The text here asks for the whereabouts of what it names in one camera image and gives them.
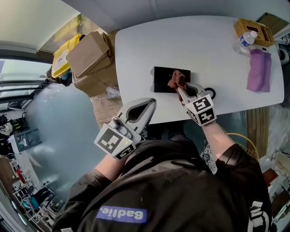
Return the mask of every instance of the wicker basket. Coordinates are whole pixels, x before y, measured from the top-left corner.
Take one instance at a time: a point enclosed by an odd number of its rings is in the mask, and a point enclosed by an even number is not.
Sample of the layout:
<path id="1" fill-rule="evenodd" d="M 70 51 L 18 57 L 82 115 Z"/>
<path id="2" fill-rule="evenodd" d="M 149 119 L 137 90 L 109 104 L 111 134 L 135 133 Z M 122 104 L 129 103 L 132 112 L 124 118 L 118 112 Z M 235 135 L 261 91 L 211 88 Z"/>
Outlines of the wicker basket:
<path id="1" fill-rule="evenodd" d="M 258 36 L 254 44 L 263 47 L 269 47 L 275 44 L 271 30 L 259 23 L 247 19 L 239 19 L 234 27 L 238 37 L 241 37 L 247 31 L 256 31 Z"/>

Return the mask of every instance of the bottle cap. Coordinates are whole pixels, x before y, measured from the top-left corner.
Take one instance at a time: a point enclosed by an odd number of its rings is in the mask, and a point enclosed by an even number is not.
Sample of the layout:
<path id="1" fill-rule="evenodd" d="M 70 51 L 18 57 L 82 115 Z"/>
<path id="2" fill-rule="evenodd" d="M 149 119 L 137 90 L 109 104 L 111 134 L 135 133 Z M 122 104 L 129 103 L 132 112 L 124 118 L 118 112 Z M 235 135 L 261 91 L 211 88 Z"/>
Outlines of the bottle cap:
<path id="1" fill-rule="evenodd" d="M 257 34 L 256 31 L 251 31 L 251 36 L 252 36 L 253 38 L 257 38 L 258 34 Z"/>

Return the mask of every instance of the name patch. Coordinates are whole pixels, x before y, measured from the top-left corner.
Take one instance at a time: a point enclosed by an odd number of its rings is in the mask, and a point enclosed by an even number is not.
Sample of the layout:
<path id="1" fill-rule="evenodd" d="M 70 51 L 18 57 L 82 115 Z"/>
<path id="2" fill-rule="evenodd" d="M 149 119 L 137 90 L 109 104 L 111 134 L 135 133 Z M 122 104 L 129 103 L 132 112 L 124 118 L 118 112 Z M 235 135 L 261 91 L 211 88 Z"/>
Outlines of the name patch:
<path id="1" fill-rule="evenodd" d="M 145 223 L 147 220 L 147 210 L 140 208 L 101 206 L 97 218 L 117 222 Z"/>

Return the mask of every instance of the water bottle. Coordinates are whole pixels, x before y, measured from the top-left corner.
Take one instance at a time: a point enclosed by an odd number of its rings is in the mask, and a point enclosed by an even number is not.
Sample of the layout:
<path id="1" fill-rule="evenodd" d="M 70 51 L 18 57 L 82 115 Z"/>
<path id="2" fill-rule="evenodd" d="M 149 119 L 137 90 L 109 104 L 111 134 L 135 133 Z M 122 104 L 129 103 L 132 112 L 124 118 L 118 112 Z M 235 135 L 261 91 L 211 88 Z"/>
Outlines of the water bottle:
<path id="1" fill-rule="evenodd" d="M 232 45 L 232 49 L 241 55 L 250 56 L 249 48 L 255 42 L 257 36 L 256 31 L 245 32 L 239 40 Z"/>

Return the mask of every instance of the white table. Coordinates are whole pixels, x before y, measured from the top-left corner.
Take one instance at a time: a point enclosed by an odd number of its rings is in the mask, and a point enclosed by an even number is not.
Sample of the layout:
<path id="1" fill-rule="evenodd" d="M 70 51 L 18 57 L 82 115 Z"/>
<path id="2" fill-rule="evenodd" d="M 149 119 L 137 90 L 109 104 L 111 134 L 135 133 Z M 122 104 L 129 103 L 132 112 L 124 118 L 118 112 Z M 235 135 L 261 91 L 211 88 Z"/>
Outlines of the white table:
<path id="1" fill-rule="evenodd" d="M 154 66 L 191 70 L 192 82 L 212 87 L 216 114 L 281 103 L 283 74 L 275 46 L 270 93 L 247 90 L 250 58 L 237 54 L 235 18 L 186 16 L 162 19 L 121 30 L 116 35 L 116 72 L 123 103 L 153 97 L 157 109 L 151 123 L 189 119 L 175 93 L 150 91 Z"/>

